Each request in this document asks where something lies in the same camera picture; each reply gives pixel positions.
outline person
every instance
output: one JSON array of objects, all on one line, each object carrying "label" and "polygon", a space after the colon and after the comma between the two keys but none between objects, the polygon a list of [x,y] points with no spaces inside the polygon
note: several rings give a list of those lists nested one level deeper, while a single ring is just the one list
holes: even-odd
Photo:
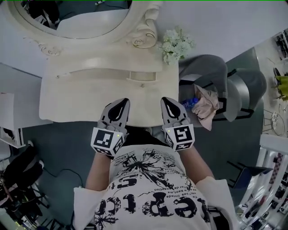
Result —
[{"label": "person", "polygon": [[195,147],[174,152],[140,128],[111,160],[96,153],[85,188],[74,188],[73,228],[237,229],[226,180]]},{"label": "person", "polygon": [[43,161],[36,162],[31,168],[25,170],[36,156],[36,150],[31,141],[28,148],[16,157],[0,175],[0,208],[15,205],[14,195],[25,191],[43,173]]}]

